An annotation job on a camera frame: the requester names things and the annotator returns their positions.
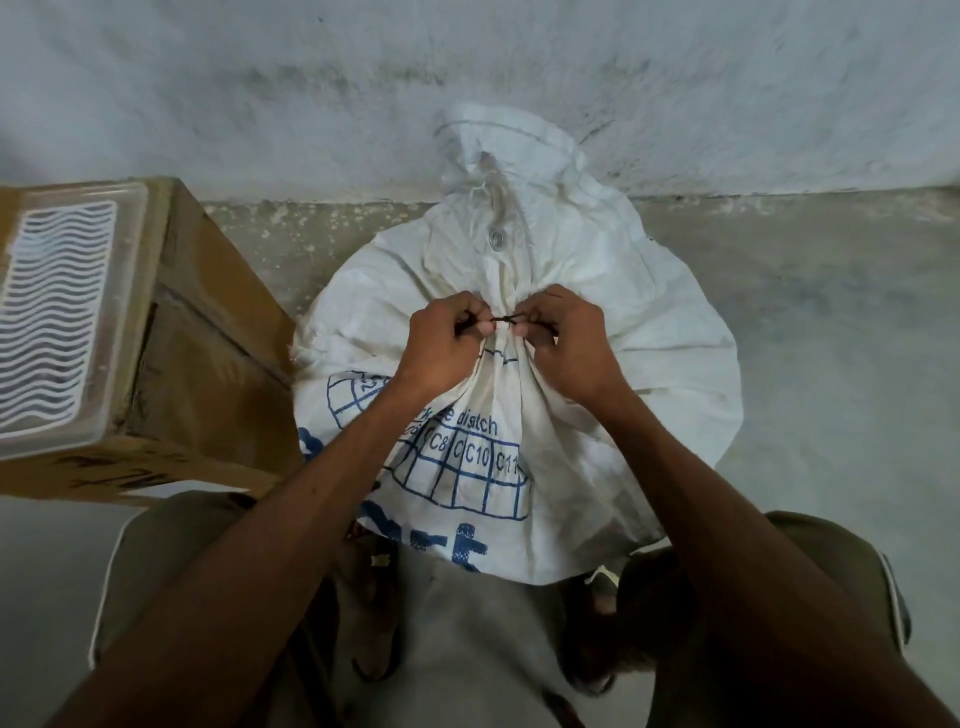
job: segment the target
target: plastic lid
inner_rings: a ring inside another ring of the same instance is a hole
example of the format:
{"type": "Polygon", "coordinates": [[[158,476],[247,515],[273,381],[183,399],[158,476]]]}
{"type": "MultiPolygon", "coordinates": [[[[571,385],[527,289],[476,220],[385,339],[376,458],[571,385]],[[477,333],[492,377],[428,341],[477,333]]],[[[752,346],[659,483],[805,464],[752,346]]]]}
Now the plastic lid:
{"type": "Polygon", "coordinates": [[[147,197],[24,195],[0,290],[0,460],[103,438],[147,197]]]}

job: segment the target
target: concrete floor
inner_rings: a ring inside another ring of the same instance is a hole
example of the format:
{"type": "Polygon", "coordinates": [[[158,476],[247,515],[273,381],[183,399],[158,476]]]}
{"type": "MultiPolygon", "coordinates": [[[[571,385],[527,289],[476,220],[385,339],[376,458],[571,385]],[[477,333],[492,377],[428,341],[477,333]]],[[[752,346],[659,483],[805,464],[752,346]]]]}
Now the concrete floor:
{"type": "MultiPolygon", "coordinates": [[[[211,206],[291,314],[378,230],[426,206],[211,206]]],[[[912,665],[960,711],[960,194],[938,190],[639,203],[739,347],[746,421],[719,470],[760,508],[840,522],[890,558],[912,665]]],[[[97,581],[127,509],[0,500],[0,722],[36,725],[84,672],[97,581]]],[[[409,645],[357,693],[363,726],[553,726],[569,694],[555,596],[404,552],[409,645]]],[[[650,675],[584,723],[642,725],[650,675]]]]}

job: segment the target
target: white sack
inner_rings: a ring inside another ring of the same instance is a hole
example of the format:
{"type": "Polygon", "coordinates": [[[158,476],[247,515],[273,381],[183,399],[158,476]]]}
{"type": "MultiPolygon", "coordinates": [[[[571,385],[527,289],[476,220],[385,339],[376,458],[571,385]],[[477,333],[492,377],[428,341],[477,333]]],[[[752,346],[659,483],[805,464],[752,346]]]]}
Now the white sack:
{"type": "MultiPolygon", "coordinates": [[[[300,321],[295,415],[316,453],[395,371],[409,318],[478,294],[503,316],[550,283],[603,307],[631,386],[711,466],[742,421],[730,331],[687,267],[599,184],[565,132],[464,104],[435,131],[444,201],[381,232],[300,321]]],[[[547,584],[662,536],[610,436],[558,395],[506,324],[473,375],[407,428],[361,508],[367,527],[470,570],[547,584]]]]}

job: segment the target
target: white wall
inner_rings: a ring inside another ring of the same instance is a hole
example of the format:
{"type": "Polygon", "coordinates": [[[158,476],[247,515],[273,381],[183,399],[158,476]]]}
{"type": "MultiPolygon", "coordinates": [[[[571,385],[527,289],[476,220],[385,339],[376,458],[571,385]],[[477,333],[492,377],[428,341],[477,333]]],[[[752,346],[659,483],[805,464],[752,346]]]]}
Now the white wall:
{"type": "Polygon", "coordinates": [[[960,175],[954,0],[5,0],[0,178],[430,199],[433,113],[560,124],[632,194],[960,175]]]}

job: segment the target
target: person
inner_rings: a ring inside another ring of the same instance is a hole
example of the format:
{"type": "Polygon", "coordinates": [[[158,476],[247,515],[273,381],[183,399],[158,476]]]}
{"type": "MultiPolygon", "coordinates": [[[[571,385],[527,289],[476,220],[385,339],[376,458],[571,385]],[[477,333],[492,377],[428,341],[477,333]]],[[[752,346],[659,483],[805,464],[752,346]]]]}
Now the person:
{"type": "MultiPolygon", "coordinates": [[[[672,544],[631,559],[614,613],[578,611],[574,589],[562,655],[572,681],[603,686],[652,662],[656,726],[957,725],[898,652],[889,573],[871,546],[829,522],[764,516],[672,437],[621,374],[599,307],[551,285],[516,314],[543,379],[607,430],[672,544]]],[[[493,329],[470,293],[415,313],[396,375],[367,410],[255,507],[224,517],[222,535],[194,544],[199,555],[181,557],[168,583],[140,588],[142,614],[114,630],[49,725],[249,719],[392,445],[472,373],[493,329]]],[[[315,701],[312,718],[336,715],[315,701]]]]}

